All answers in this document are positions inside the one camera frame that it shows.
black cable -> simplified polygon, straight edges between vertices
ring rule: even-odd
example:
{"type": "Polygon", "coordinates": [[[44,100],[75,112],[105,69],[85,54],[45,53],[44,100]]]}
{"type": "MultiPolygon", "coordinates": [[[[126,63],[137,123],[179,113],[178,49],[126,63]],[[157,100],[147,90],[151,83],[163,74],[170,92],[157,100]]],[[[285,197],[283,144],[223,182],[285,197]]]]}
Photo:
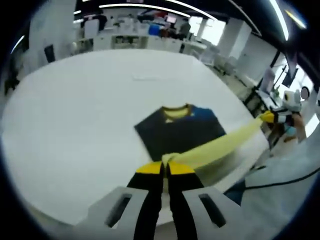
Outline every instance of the black cable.
{"type": "Polygon", "coordinates": [[[319,170],[320,170],[320,167],[317,168],[316,170],[314,170],[313,172],[309,173],[308,175],[305,175],[303,177],[300,177],[300,178],[297,178],[294,180],[271,183],[271,184],[260,185],[260,186],[248,186],[248,187],[245,187],[243,190],[246,191],[246,190],[252,190],[252,189],[263,189],[263,188],[269,188],[269,187],[274,187],[274,186],[282,186],[282,185],[297,183],[297,182],[300,182],[302,180],[305,180],[305,179],[311,177],[312,175],[316,174],[319,170]]]}

yellow cloth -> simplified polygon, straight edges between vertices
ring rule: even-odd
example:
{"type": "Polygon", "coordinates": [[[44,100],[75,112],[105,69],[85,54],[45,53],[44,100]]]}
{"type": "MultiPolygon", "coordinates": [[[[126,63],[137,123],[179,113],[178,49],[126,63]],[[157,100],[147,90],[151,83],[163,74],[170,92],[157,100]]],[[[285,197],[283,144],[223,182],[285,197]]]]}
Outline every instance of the yellow cloth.
{"type": "Polygon", "coordinates": [[[200,168],[228,155],[240,147],[260,129],[262,122],[260,117],[258,117],[250,124],[194,149],[181,154],[166,154],[162,157],[162,161],[165,166],[168,161],[175,161],[193,169],[200,168]]]}

